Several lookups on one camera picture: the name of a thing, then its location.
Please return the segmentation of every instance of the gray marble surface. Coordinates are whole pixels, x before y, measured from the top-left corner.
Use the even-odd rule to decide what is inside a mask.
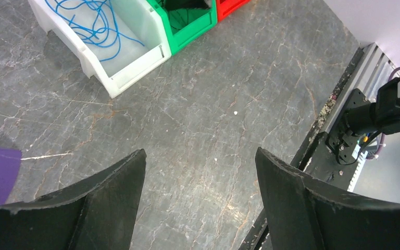
[[[290,161],[357,47],[323,0],[252,0],[110,99],[26,1],[0,0],[0,147],[26,158],[9,202],[144,148],[131,248],[237,249],[262,208],[256,148]]]

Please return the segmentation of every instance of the white bin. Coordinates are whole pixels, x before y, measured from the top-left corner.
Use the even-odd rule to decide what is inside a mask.
[[[122,40],[120,54],[100,62],[113,49],[85,44],[62,17],[54,13],[45,0],[28,0],[41,28],[53,32],[79,58],[82,70],[90,78],[96,76],[111,98],[116,97],[137,80],[148,74],[171,56],[165,28],[160,15],[146,0],[111,0],[116,21],[122,33],[140,40],[145,47],[130,40]],[[85,13],[75,9],[76,18]]]

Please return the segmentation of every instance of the plastic storage bin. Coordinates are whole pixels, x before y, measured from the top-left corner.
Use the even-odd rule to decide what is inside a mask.
[[[217,1],[217,19],[221,22],[230,13],[241,6],[249,3],[250,0],[216,0]]]
[[[215,1],[211,1],[211,9],[179,9],[167,12],[163,8],[165,0],[148,0],[161,16],[173,55],[217,24]]]
[[[139,43],[122,44],[120,54],[104,62],[100,62],[106,58],[104,48],[83,43],[45,0],[28,1],[41,28],[45,32],[53,30],[79,58],[85,75],[88,78],[96,76],[111,98],[125,91],[171,56],[162,19],[146,0],[111,0],[119,30],[140,40],[145,47]],[[48,1],[52,5],[56,4],[55,0]],[[73,11],[81,19],[86,16],[80,9]]]

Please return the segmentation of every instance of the stone countertop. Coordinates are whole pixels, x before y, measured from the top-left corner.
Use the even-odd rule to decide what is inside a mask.
[[[0,1],[8,202],[148,155],[131,249],[237,249],[262,209],[254,157],[290,161],[358,47],[323,0],[252,0],[115,99],[27,1]]]

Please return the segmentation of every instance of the tangled blue string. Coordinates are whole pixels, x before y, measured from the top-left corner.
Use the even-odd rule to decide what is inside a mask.
[[[102,61],[108,61],[111,60],[113,58],[115,58],[119,53],[120,53],[120,49],[121,49],[121,42],[120,42],[120,37],[124,37],[126,39],[135,41],[140,43],[142,46],[145,46],[142,42],[140,42],[139,40],[136,40],[134,38],[128,37],[122,33],[119,32],[119,28],[117,27],[117,22],[116,22],[116,18],[114,16],[114,10],[112,9],[113,7],[111,6],[111,0],[104,0],[104,1],[96,1],[96,0],[61,0],[60,2],[58,2],[57,0],[54,0],[56,2],[56,7],[53,7],[48,0],[45,0],[46,4],[50,7],[50,9],[52,11],[54,11],[58,16],[62,17],[63,20],[65,20],[68,25],[70,25],[70,27],[73,29],[73,31],[82,39],[82,41],[86,44],[92,44],[92,45],[96,45],[100,48],[108,48],[111,47],[115,44],[118,44],[118,49],[115,55],[109,57],[109,58],[105,58],[100,60]],[[68,1],[75,1],[78,2],[79,4],[77,6],[74,7],[65,7],[62,4]],[[59,8],[64,9],[64,10],[73,10],[73,9],[77,9],[82,5],[86,5],[89,9],[96,11],[97,12],[97,16],[93,22],[93,25],[91,28],[88,27],[84,27],[78,23],[74,22],[74,18],[76,17],[76,15],[73,15],[71,17],[71,19],[68,19],[67,17],[63,16],[62,14],[59,13]],[[111,28],[109,26],[109,20],[108,20],[108,16],[106,15],[105,11],[103,10],[102,7],[108,7],[111,15],[112,15],[112,19],[113,19],[113,24],[114,24],[114,29]],[[96,29],[96,23],[98,20],[101,20],[103,22],[103,27],[101,28],[97,28]],[[114,41],[110,44],[105,44],[106,40],[109,37],[110,31],[115,33],[116,35],[116,39],[114,39]]]

